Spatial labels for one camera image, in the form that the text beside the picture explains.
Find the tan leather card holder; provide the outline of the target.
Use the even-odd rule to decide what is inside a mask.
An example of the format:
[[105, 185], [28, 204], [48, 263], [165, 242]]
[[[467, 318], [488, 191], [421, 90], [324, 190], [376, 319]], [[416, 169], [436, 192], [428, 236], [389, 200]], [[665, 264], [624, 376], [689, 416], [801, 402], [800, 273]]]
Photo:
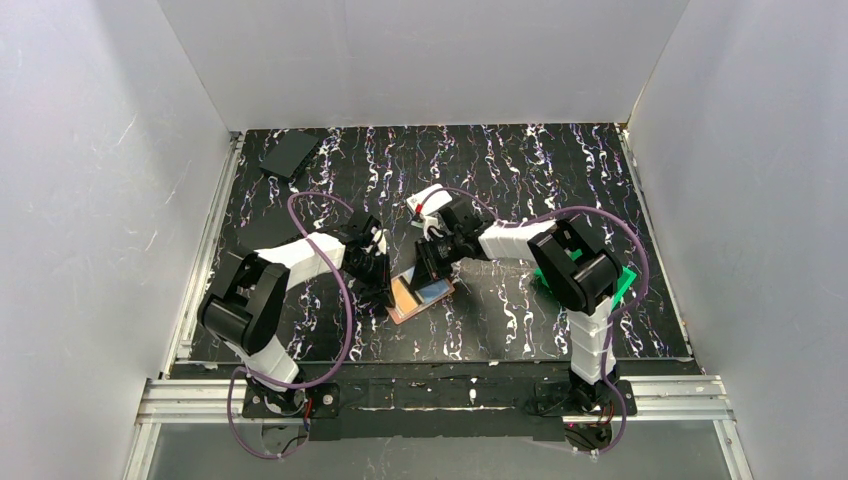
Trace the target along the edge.
[[[406, 271], [394, 276], [393, 278], [395, 278], [397, 276], [404, 277], [403, 274]], [[437, 304], [442, 299], [450, 296], [454, 291], [455, 291], [455, 288], [454, 288], [453, 284], [451, 283], [451, 281], [449, 279], [440, 280], [436, 283], [433, 283], [429, 286], [424, 287], [423, 289], [421, 289], [419, 291], [415, 291], [414, 293], [416, 294], [419, 301], [421, 302], [421, 305], [417, 309], [417, 312], [414, 316], [420, 314], [424, 310], [426, 310], [426, 309], [430, 308], [431, 306]]]

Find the gold credit card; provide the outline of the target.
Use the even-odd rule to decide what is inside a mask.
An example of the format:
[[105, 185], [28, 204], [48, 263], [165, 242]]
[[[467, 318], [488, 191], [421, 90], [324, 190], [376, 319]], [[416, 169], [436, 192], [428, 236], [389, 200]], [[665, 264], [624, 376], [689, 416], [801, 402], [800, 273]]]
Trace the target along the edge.
[[392, 279], [391, 289], [395, 305], [389, 310], [389, 315], [396, 324], [400, 324], [416, 314], [421, 302], [402, 276]]

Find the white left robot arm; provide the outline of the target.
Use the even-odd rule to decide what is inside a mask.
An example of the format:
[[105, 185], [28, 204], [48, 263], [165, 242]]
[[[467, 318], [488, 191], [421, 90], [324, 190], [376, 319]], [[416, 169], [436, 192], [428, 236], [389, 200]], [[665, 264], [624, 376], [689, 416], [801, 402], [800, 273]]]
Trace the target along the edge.
[[[287, 292], [323, 274], [335, 276], [345, 302], [345, 339], [331, 369], [303, 381], [296, 361], [277, 337]], [[276, 392], [309, 389], [336, 375], [352, 343], [353, 306], [343, 279], [352, 276], [369, 301], [392, 308], [386, 231], [373, 215], [349, 220], [268, 249], [230, 251], [197, 311], [198, 323], [243, 361], [246, 373]]]

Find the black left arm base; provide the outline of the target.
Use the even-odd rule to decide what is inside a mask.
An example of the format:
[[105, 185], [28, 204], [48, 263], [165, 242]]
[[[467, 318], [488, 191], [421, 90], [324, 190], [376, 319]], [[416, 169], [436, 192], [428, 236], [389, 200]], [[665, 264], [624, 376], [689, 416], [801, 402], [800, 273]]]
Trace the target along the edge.
[[247, 376], [241, 415], [263, 419], [332, 419], [339, 415], [340, 400], [341, 389], [337, 383], [279, 392]]

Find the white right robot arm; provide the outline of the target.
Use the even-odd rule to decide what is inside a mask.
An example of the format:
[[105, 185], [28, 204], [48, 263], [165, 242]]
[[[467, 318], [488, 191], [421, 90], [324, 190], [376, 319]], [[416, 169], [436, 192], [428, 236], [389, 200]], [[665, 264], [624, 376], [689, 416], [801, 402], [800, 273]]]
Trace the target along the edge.
[[609, 317], [623, 266], [585, 222], [559, 217], [509, 224], [477, 214], [461, 199], [430, 217], [436, 224], [415, 242], [411, 287], [450, 277], [463, 259], [533, 261], [571, 318], [571, 371], [588, 385], [609, 379], [616, 364]]

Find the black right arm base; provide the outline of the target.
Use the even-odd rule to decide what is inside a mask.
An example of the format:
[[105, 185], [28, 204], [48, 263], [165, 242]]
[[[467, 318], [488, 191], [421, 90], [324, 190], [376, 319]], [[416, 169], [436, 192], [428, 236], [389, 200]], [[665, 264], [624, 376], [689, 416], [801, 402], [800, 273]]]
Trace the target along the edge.
[[524, 410], [530, 415], [554, 416], [599, 416], [613, 417], [636, 415], [638, 407], [630, 382], [615, 383], [618, 393], [603, 381], [585, 386], [573, 386], [568, 380], [541, 381], [533, 385]]

